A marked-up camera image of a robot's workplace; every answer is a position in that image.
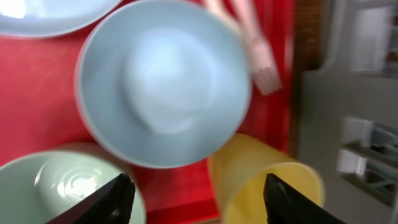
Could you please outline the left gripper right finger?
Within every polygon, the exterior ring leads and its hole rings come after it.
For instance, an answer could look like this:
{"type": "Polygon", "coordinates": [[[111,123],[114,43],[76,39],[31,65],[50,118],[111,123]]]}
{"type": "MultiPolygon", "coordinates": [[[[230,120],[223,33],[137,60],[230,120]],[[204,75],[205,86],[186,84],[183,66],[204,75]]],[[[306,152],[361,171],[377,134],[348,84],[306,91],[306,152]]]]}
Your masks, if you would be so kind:
{"type": "Polygon", "coordinates": [[[263,197],[268,224],[345,224],[275,174],[266,175],[263,197]]]}

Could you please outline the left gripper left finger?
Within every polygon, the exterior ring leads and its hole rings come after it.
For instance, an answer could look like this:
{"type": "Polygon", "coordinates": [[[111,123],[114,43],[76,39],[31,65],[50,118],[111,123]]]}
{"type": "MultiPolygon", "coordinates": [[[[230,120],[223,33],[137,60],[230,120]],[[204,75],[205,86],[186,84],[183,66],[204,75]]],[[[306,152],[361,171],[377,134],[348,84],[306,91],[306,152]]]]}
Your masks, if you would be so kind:
{"type": "Polygon", "coordinates": [[[128,224],[135,193],[130,176],[119,174],[46,224],[128,224]]]}

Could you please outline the yellow plastic cup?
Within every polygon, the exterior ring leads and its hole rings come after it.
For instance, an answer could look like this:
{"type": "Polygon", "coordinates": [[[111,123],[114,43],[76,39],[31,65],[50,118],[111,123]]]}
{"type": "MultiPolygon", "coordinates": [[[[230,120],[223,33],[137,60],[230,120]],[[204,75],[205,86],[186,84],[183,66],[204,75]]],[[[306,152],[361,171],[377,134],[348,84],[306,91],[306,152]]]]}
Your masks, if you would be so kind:
{"type": "Polygon", "coordinates": [[[325,204],[323,180],[315,169],[245,134],[234,135],[208,158],[221,223],[267,223],[263,190],[275,174],[319,206],[325,204]]]}

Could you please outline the green bowl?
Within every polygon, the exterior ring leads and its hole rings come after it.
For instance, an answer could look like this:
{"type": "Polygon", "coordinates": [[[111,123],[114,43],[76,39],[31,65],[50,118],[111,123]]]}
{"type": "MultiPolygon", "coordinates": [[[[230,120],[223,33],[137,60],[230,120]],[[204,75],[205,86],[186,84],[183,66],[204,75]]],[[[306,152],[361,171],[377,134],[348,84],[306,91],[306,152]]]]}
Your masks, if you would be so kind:
{"type": "MultiPolygon", "coordinates": [[[[123,165],[88,152],[48,151],[14,160],[1,167],[1,223],[47,223],[122,173],[133,181],[123,165]]],[[[129,223],[146,221],[136,186],[129,223]]]]}

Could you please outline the light blue bowl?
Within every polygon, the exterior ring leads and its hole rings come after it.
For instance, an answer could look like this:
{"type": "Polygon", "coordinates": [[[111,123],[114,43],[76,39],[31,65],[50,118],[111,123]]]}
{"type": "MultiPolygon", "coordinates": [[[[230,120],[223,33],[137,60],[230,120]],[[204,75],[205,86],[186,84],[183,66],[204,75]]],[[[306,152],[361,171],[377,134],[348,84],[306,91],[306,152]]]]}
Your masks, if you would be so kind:
{"type": "Polygon", "coordinates": [[[251,100],[237,36],[189,1],[134,1],[89,34],[76,102],[112,155],[169,169],[200,161],[238,130],[251,100]]]}

